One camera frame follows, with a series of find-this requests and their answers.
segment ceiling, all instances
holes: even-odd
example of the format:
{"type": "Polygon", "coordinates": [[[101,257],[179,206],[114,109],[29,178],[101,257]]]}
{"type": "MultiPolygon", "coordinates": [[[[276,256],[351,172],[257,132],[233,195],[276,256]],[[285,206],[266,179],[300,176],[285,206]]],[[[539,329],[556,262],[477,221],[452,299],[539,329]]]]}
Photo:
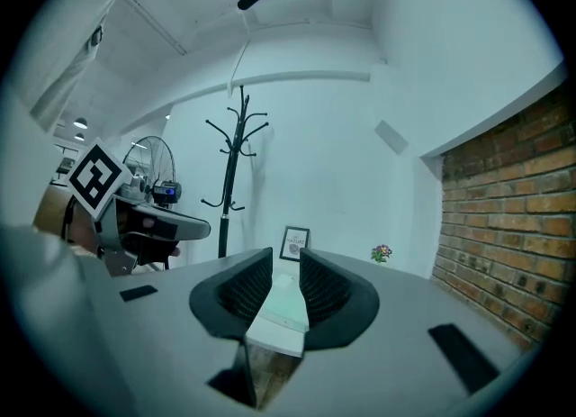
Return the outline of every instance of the ceiling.
{"type": "Polygon", "coordinates": [[[231,36],[298,22],[371,27],[374,0],[262,0],[241,13],[236,0],[117,0],[110,11],[96,61],[72,96],[56,136],[73,140],[73,121],[88,120],[86,141],[101,136],[123,97],[168,59],[231,36]]]}

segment coat rack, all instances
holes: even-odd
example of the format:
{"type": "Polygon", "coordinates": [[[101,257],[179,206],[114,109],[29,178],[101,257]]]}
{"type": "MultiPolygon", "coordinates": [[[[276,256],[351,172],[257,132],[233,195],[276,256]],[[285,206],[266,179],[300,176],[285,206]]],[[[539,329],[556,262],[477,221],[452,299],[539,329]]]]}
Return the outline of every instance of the coat rack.
{"type": "Polygon", "coordinates": [[[254,135],[255,133],[261,131],[268,125],[262,124],[257,129],[253,130],[248,135],[244,136],[244,132],[246,129],[246,124],[255,116],[267,116],[268,113],[254,113],[247,117],[248,111],[248,104],[250,103],[250,95],[244,98],[244,86],[240,86],[240,93],[242,98],[242,109],[240,113],[233,108],[228,108],[228,111],[232,111],[237,116],[237,124],[236,124],[236,132],[234,134],[234,141],[230,139],[228,134],[223,131],[220,127],[214,125],[209,120],[206,120],[206,123],[209,124],[211,127],[216,129],[220,132],[224,137],[226,137],[226,145],[228,146],[228,151],[220,150],[220,153],[224,153],[228,155],[228,166],[226,167],[226,176],[224,177],[224,187],[222,188],[222,198],[219,204],[211,204],[208,201],[202,199],[202,203],[209,205],[213,208],[218,208],[224,205],[224,209],[222,212],[222,216],[220,218],[220,237],[218,243],[218,258],[226,257],[227,247],[228,247],[228,228],[230,225],[230,209],[235,212],[243,211],[246,207],[234,207],[236,203],[232,201],[232,193],[234,190],[234,180],[236,179],[236,167],[238,166],[238,158],[239,155],[246,156],[247,158],[253,158],[256,154],[246,154],[242,147],[244,143],[246,143],[249,138],[254,135]]]}

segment picture frame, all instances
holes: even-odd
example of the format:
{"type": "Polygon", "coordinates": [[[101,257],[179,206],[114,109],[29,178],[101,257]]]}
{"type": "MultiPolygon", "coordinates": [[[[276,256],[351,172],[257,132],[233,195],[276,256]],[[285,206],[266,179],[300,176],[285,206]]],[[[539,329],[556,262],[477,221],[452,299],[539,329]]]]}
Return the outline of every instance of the picture frame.
{"type": "Polygon", "coordinates": [[[300,249],[308,248],[310,229],[287,226],[282,239],[280,258],[292,262],[300,262],[300,249]]]}

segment ceiling light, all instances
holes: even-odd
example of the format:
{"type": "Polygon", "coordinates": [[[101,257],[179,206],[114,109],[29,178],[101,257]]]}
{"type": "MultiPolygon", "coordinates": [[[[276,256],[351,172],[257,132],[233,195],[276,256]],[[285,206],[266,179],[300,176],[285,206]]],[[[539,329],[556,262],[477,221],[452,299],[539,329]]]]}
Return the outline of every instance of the ceiling light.
{"type": "Polygon", "coordinates": [[[87,129],[88,128],[88,121],[84,118],[78,118],[74,121],[74,125],[79,127],[80,129],[87,129]]]}

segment brick wall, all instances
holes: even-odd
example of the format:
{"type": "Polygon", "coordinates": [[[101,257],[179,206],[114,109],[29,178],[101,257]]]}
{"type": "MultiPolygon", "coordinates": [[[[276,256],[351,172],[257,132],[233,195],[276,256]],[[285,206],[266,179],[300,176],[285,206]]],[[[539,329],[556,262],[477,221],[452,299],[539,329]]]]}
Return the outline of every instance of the brick wall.
{"type": "Polygon", "coordinates": [[[543,341],[574,279],[575,130],[562,85],[444,155],[432,280],[523,349],[543,341]]]}

